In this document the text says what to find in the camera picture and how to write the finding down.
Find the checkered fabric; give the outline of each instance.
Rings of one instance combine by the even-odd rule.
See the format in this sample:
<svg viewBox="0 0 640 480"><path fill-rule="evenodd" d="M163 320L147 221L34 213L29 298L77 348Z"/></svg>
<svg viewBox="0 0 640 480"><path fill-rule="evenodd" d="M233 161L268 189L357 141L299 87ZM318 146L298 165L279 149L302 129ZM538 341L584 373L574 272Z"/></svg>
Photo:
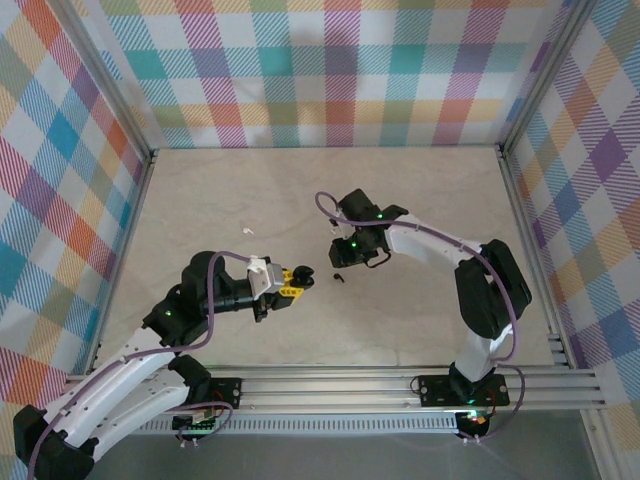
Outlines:
<svg viewBox="0 0 640 480"><path fill-rule="evenodd" d="M0 0L0 478L84 363L142 163L44 0Z"/></svg>
<svg viewBox="0 0 640 480"><path fill-rule="evenodd" d="M192 148L493 144L560 1L96 3L151 143Z"/></svg>
<svg viewBox="0 0 640 480"><path fill-rule="evenodd" d="M509 110L509 115L507 115L507 119L500 130L500 134L498 135L497 143L504 143L507 135L511 131L511 127L518 118L518 114L522 110L525 100L531 93L531 89L533 88L533 84L535 83L538 75L540 74L540 69L544 65L544 61L547 58L547 54L550 52L551 46L554 41L557 39L558 35L562 30L562 26L567 20L567 16L571 10L571 6L574 0L563 0L562 6L560 10L556 14L556 17L551 25L551 28L547 32L547 35L542 42L542 46L540 50L538 50L538 54L536 55L535 60L531 64L529 68L529 72L525 77L524 82L522 82L522 86L520 87L520 91L518 92L518 96L516 97L513 105L511 106L511 110Z"/></svg>
<svg viewBox="0 0 640 480"><path fill-rule="evenodd" d="M640 1L601 0L516 148L520 191L581 367L640 475Z"/></svg>

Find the metal frame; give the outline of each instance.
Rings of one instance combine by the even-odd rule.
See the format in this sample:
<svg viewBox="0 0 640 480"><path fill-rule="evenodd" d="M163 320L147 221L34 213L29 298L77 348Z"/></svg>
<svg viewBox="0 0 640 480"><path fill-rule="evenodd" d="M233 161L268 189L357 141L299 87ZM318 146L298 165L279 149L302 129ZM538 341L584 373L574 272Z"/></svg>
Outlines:
<svg viewBox="0 0 640 480"><path fill-rule="evenodd" d="M544 64L540 68L540 73L531 88L531 92L527 96L524 105L513 122L510 132L505 138L504 150L506 152L513 153L513 149L524 134L531 118L540 105L540 102L542 102L545 93L560 70L562 62L564 62L569 50L597 3L598 0L575 0L573 2L571 11L567 15L560 34L551 45Z"/></svg>
<svg viewBox="0 0 640 480"><path fill-rule="evenodd" d="M93 81L96 82L98 89L115 113L124 133L129 137L129 141L145 161L150 161L153 149L142 133L140 125L129 109L75 8L70 5L69 0L47 0L47 3L78 51L82 63L91 74Z"/></svg>
<svg viewBox="0 0 640 480"><path fill-rule="evenodd" d="M90 371L142 210L155 164L155 152L69 0L47 1L114 110L125 133L145 161L133 215L126 228L122 252L115 266L115 276L107 292L106 304L85 365L85 370ZM570 349L565 348L568 345L567 335L545 277L540 251L510 167L510 157L515 146L596 3L597 0L575 1L503 147L497 149L497 157L526 260L534 277L534 288L547 316L550 348L556 363L555 366L523 368L527 385L523 409L580 410L601 474L605 478L621 479L628 478L630 472L625 470L628 468L626 463L612 446L610 420L603 410L606 405L597 378L591 370L569 368L575 368L575 358ZM210 370L214 375L233 375L244 379L243 400L227 433L345 434L352 432L352 429L361 433L440 433L455 430L451 428L450 422L456 409L421 408L418 396L409 388L414 376L445 374L448 371L446 367L216 366ZM520 388L519 378L511 371L504 373L511 398L515 398ZM70 385L77 384L82 378L71 377ZM162 416L138 431L140 434L169 432L170 422Z"/></svg>
<svg viewBox="0 0 640 480"><path fill-rule="evenodd" d="M91 345L89 346L89 354L87 355L87 360L85 361L83 371L87 374L91 372L93 369L93 364L96 361L98 349L100 348L100 342L102 341L102 334L104 333L104 329L107 324L107 318L109 318L109 313L111 312L111 307L113 304L113 298L115 296L116 289L118 288L118 284L120 283L120 278L122 277L122 270L125 260L127 259L127 255L129 254L129 248L131 247L131 241L133 240L133 235L138 225L138 220L140 219L140 214L142 213L142 205L144 204L144 199L147 196L147 191L149 190L149 184L151 183L151 176L153 175L153 169L155 168L157 158L157 150L152 153L151 158L143 167L142 175L140 176L140 185L138 187L138 191L136 193L136 199L133 204L131 220L127 225L124 233L124 239L122 242L122 247L120 249L120 255L116 260L116 265L114 267L114 275L111 284L107 289L106 300L102 311L100 312L100 317L98 318L98 323L96 325L96 333L91 340Z"/></svg>
<svg viewBox="0 0 640 480"><path fill-rule="evenodd" d="M213 366L208 370L214 377L243 379L242 400L234 412L237 422L227 428L227 433L351 431L350 426L340 426L344 421L349 425L362 421L362 428L378 433L449 433L454 430L452 425L457 425L450 423L455 419L455 412L469 410L469 407L424 408L420 406L419 396L411 391L414 377L445 375L447 367ZM522 367L522 370L527 386L523 410L592 411L605 407L591 370L570 370L564 366ZM511 370L501 373L505 375L511 398L517 397L521 388L519 376ZM68 389L83 379L83 376L70 377ZM147 379L142 385L151 381ZM510 408L498 407L502 411ZM170 418L170 415L156 417L137 433L175 433ZM284 425L283 421L294 423ZM429 426L425 421L436 423ZM444 431L433 431L433 428L444 428Z"/></svg>

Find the robotic arm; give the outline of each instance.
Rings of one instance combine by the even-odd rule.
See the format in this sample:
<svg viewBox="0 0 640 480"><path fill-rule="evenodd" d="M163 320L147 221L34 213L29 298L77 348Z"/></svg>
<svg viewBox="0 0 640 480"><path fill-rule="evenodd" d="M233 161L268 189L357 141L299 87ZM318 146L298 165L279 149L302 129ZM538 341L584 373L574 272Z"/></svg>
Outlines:
<svg viewBox="0 0 640 480"><path fill-rule="evenodd" d="M446 241L445 238L450 235L421 222L402 207L391 205L381 210L360 189L337 202L334 215L356 224L391 222L354 227L349 223L330 220L340 235L329 250L335 268L358 264L376 268L388 261L393 253L402 253L422 263L436 261L455 269L460 313L470 331L464 349L450 367L448 385L440 385L443 388L440 398L457 398L458 404L467 405L486 397L483 389L495 380L494 354L513 332L505 301L495 281L487 280L489 272L483 264L467 249L456 248ZM424 226L442 235L425 235L419 227L411 228L395 222ZM520 318L531 303L531 292L509 247L500 240L492 240L487 244L459 238L455 240L488 261L507 290L516 319ZM371 265L371 260L379 256L379 250L386 254L386 258Z"/></svg>
<svg viewBox="0 0 640 480"><path fill-rule="evenodd" d="M199 362L175 349L192 344L209 329L207 272L213 255L195 255L182 272L182 282L153 307L142 327L74 390L44 410L27 405L16 414L16 454L25 465L38 439L54 423L38 452L38 479L86 478L94 463L118 441L156 415L180 405L222 400L238 407L241 379L211 378ZM272 263L269 257L248 260L247 276L238 280L226 272L223 257L215 261L214 313L251 309L255 321L260 322L269 310L292 305L314 284L314 272L309 267L290 271ZM147 350L157 353L128 359ZM141 385L165 365L167 370ZM81 389L84 394L75 398Z"/></svg>

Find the marble surface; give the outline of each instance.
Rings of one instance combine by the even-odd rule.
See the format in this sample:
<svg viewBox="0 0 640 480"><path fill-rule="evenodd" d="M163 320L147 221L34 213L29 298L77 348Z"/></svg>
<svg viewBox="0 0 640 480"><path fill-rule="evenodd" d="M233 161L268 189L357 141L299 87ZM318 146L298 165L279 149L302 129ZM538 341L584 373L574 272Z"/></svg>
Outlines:
<svg viewBox="0 0 640 480"><path fill-rule="evenodd" d="M358 187L381 208L404 206L463 238L500 238L526 269L492 148L166 150L151 179L99 363L180 281L192 255L226 249L270 255L288 267L309 265L316 285L261 324L250 311L217 316L213 340L194 354L201 362L448 365L467 332L452 269L396 255L375 270L341 270L344 284L333 279L327 253L334 237L313 196L326 190L342 198ZM227 265L232 276L243 275L243 264ZM552 363L538 302L519 325L515 363Z"/></svg>

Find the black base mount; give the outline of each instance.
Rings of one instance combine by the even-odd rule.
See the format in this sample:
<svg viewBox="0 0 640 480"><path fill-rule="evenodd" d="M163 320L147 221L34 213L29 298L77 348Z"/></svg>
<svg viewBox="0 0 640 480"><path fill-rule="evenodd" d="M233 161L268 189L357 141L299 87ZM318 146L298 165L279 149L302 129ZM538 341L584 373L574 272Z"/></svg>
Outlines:
<svg viewBox="0 0 640 480"><path fill-rule="evenodd" d="M491 373L483 379L483 384L464 398L452 385L450 375L420 375L417 391L421 407L506 407L509 392L504 375Z"/></svg>

